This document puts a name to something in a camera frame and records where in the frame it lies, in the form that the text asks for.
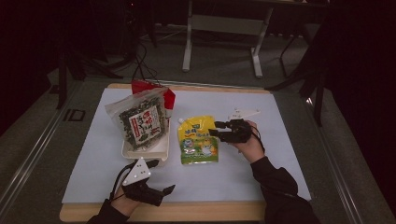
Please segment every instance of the black cable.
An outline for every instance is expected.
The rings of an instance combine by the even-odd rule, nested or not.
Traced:
[[[256,127],[254,127],[254,126],[250,126],[250,127],[253,128],[254,130],[256,130],[256,132],[257,132],[259,138],[262,139],[262,136],[260,135],[259,130],[258,130]]]
[[[260,139],[260,137],[257,134],[255,134],[254,132],[251,132],[251,135],[253,135],[259,141],[260,146],[262,146],[262,151],[265,153],[265,147],[262,144],[262,140]]]
[[[142,43],[139,43],[139,45],[143,48],[144,53],[143,53],[143,56],[139,56],[139,55],[136,56],[137,67],[134,70],[134,73],[132,75],[132,80],[135,79],[137,71],[140,72],[140,76],[142,77],[142,79],[146,80],[147,77],[144,76],[143,69],[142,69],[142,67],[145,67],[147,72],[150,74],[150,77],[153,78],[159,85],[161,85],[160,81],[157,79],[158,72],[152,68],[149,68],[146,65],[146,63],[144,62],[144,60],[146,59],[146,56],[147,56],[147,52],[148,52],[146,46],[143,45]]]
[[[128,63],[133,63],[133,61],[134,61],[133,54],[127,53],[123,60],[116,63],[104,64],[103,67],[112,70],[127,65]]]
[[[133,163],[126,165],[124,168],[122,168],[122,170],[119,172],[119,174],[117,175],[116,178],[116,182],[114,182],[114,186],[113,186],[113,190],[110,192],[110,197],[108,198],[110,201],[114,201],[116,199],[118,199],[119,197],[117,197],[116,199],[114,199],[114,195],[116,193],[117,190],[117,186],[119,185],[119,181],[120,181],[120,177],[121,175],[128,169],[132,169],[134,168],[134,165],[136,164],[136,161],[134,161]]]
[[[120,197],[122,197],[122,196],[124,196],[124,195],[125,195],[124,193],[121,194],[121,195],[119,195],[117,198],[112,199],[111,202],[112,202],[112,201],[116,201],[118,198],[120,198]]]

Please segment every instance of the hand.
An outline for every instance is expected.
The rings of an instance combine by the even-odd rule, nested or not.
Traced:
[[[124,191],[122,190],[122,187],[120,185],[117,189],[116,194],[114,195],[115,200],[111,202],[111,206],[113,206],[119,212],[123,213],[125,216],[130,217],[136,207],[141,204],[141,202],[129,199],[123,194]]]
[[[250,120],[246,120],[246,122],[249,123],[250,126],[252,126],[252,131],[255,134],[258,134],[257,124]],[[253,163],[265,157],[264,150],[262,149],[262,144],[259,141],[260,140],[257,139],[255,136],[251,135],[246,143],[232,143],[231,145],[238,148],[239,151],[242,152],[242,154],[245,156],[245,158],[250,163]]]

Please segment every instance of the black sleeve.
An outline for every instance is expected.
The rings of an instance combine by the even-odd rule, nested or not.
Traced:
[[[124,214],[111,206],[106,199],[99,211],[99,214],[92,217],[87,224],[124,224],[128,220]]]
[[[250,165],[267,203],[265,223],[320,223],[311,204],[297,196],[297,183],[285,168],[276,169],[267,157]]]

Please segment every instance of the yellow juice pouch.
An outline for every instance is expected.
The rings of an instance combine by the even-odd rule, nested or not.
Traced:
[[[180,124],[177,134],[182,164],[219,161],[218,139],[209,135],[209,129],[216,129],[212,116],[192,117]]]

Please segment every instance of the chair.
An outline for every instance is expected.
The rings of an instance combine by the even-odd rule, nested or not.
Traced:
[[[280,66],[282,68],[282,72],[283,75],[285,77],[290,77],[292,74],[288,75],[285,69],[285,64],[283,63],[283,55],[285,54],[286,50],[290,47],[290,45],[292,44],[292,42],[299,37],[300,35],[303,37],[303,39],[305,40],[305,42],[310,45],[312,43],[312,40],[314,39],[315,35],[317,34],[317,31],[320,27],[320,24],[317,23],[306,23],[301,25],[298,28],[297,34],[294,35],[291,40],[289,41],[289,43],[286,45],[286,47],[282,50],[282,53],[280,53],[279,56],[279,62],[280,62]]]

